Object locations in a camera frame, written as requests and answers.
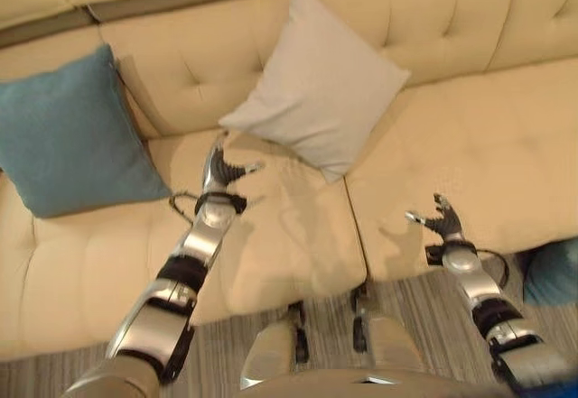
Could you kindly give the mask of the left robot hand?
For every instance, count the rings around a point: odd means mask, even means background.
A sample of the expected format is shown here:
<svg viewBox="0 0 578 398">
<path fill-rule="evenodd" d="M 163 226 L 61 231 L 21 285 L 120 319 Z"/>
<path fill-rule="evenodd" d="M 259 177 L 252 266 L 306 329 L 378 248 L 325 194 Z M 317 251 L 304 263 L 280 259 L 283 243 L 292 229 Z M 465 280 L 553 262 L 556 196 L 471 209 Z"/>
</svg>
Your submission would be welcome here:
<svg viewBox="0 0 578 398">
<path fill-rule="evenodd" d="M 264 162 L 253 162 L 245 165 L 229 163 L 225 159 L 224 145 L 228 131 L 220 133 L 215 139 L 206 157 L 202 175 L 202 193 L 226 193 L 228 185 L 248 174 L 265 168 Z"/>
</svg>

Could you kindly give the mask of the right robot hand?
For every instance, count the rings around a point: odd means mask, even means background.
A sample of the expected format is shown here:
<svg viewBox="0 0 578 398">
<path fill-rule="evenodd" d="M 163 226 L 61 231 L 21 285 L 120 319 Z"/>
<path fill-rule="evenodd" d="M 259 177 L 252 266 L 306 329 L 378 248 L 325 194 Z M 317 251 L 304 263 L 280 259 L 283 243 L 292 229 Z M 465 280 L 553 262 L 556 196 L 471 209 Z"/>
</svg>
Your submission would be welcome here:
<svg viewBox="0 0 578 398">
<path fill-rule="evenodd" d="M 442 238 L 444 242 L 464 240 L 460 218 L 450 201 L 440 193 L 434 193 L 435 209 L 439 213 L 437 218 L 425 218 L 415 211 L 406 211 L 405 218 L 413 223 L 426 227 Z"/>
</svg>

